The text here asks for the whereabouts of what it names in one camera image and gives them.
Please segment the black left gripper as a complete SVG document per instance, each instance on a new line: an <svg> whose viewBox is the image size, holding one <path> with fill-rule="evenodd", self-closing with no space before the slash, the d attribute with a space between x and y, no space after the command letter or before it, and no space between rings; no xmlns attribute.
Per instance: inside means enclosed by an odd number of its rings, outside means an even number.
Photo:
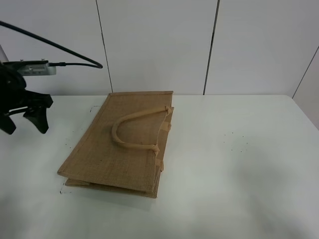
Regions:
<svg viewBox="0 0 319 239"><path fill-rule="evenodd" d="M0 64L0 129L13 134L16 126L9 116L24 113L23 117L45 134L49 129L46 109L52 106L53 99L49 94L28 91L24 77Z"/></svg>

